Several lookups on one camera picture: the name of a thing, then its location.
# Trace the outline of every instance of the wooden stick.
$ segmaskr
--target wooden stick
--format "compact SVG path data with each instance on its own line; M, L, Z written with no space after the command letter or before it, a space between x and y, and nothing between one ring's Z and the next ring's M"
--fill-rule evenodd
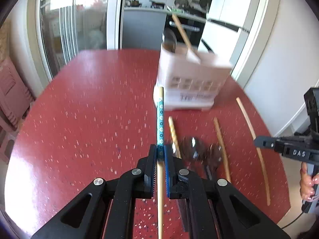
M253 125L251 124L250 122L250 119L248 117L248 114L245 110L245 107L243 105L243 103L241 102L240 98L237 97L236 98L236 101L238 103L238 106L240 107L241 109L241 112L243 113L244 115L244 118L247 122L247 125L248 125L248 128L250 130L250 133L251 133L251 136L253 138L253 140L256 138L256 134L255 134L255 131L253 129ZM265 188L266 188L266 197L267 197L267 206L270 205L270 190L269 190L269 182L268 182L268 176L267 176L267 170L266 170L266 167L265 167L265 163L264 163L264 158L263 158L263 155L261 154L261 150L259 147L256 148L257 149L257 154L258 154L258 157L259 157L259 160L260 160L260 164L261 164L261 169L263 171L263 176L264 176L264 181L265 181Z
M173 122L172 116L168 117L168 125L169 125L169 130L171 131L171 136L172 136L173 143L175 145L176 156L178 158L181 158L181 151L180 151L179 146L178 146L178 139L177 139L177 135L176 135L176 131L175 131L175 127L174 127L174 122Z
M159 239L163 238L163 175L164 175L164 162L157 161L157 219L158 219L158 236Z
M163 176L164 176L164 88L159 87L157 102L157 218L158 239L163 238Z
M193 50L192 44L189 41L189 38L187 37L187 34L186 34L185 30L183 29L183 27L181 25L181 22L178 19L178 17L176 16L176 14L172 14L172 18L173 18L173 20L174 20L174 22L175 22L175 24L176 24L176 26L178 28L178 31L181 34L181 37L183 38L187 48L190 49L190 50Z
M225 147L225 144L224 144L224 141L223 141L223 136L221 134L221 128L219 126L217 118L214 118L214 125L215 125L215 129L216 129L216 133L217 133L218 143L221 146L221 152L222 152L222 157L223 157L224 169L225 169L225 173L226 173L226 179L230 183L232 183L232 181L230 179L230 172L229 172L229 166L228 166L228 158L227 158L227 153L226 153L226 147Z

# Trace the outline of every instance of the oven door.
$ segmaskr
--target oven door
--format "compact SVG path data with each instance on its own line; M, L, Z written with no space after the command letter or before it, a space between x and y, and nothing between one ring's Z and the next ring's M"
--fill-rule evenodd
M198 47L201 37L203 35L205 23L201 23L195 20L178 17L180 20L191 44L194 47ZM176 35L177 42L184 43L181 34L178 31L178 28L171 15L166 16L165 28L170 28Z

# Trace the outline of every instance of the cabinet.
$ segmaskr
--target cabinet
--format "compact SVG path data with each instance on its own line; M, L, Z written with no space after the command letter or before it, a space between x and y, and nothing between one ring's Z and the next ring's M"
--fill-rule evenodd
M166 13L124 9L122 48L160 50Z

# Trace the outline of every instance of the human hand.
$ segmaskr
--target human hand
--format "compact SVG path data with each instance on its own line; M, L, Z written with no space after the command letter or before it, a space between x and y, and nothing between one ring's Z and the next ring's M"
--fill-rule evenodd
M303 200L311 201L311 196L315 194L315 190L312 186L319 184L319 173L311 178L311 176L307 174L307 163L303 162L301 163L300 177L300 195Z

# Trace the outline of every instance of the speckled red tabletop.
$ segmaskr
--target speckled red tabletop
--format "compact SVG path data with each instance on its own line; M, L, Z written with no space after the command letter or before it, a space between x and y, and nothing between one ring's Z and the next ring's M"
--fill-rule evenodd
M156 143L153 87L159 52L85 51L73 59L36 100L15 142L5 184L9 216L32 235L94 178L115 179L136 166ZM228 78L209 112L165 112L179 138L217 142L220 123L232 183L278 222L290 208L287 179L277 153L263 150L271 205L267 207L261 165L239 96L257 135L269 135L242 89ZM165 138L170 139L168 124ZM218 174L224 177L223 167ZM165 199L164 237L183 233L177 204ZM136 203L134 237L157 237L156 198Z

